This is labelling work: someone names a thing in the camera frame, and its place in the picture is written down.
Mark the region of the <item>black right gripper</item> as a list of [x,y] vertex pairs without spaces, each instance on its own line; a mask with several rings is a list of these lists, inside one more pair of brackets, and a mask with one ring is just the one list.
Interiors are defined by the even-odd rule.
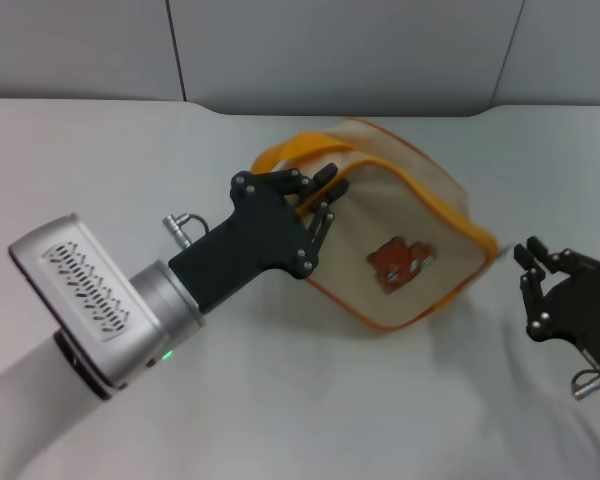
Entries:
[[[519,287],[527,316],[526,332],[540,342],[563,340],[573,345],[590,367],[571,380],[574,396],[589,396],[600,390],[600,261],[565,249],[550,252],[532,236],[526,247],[517,244],[513,258],[523,269]],[[544,295],[541,282],[551,273],[567,278]]]

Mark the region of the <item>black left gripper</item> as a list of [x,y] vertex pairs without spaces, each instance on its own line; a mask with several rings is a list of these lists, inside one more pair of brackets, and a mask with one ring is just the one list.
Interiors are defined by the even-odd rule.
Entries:
[[[242,171],[232,178],[232,214],[168,262],[201,313],[209,313],[267,270],[282,270],[295,279],[309,277],[335,221],[332,204],[349,189],[346,179],[327,185],[337,173],[329,163],[313,176],[292,168],[264,174]],[[306,227],[288,195],[307,198],[300,204],[302,214],[309,216]]]

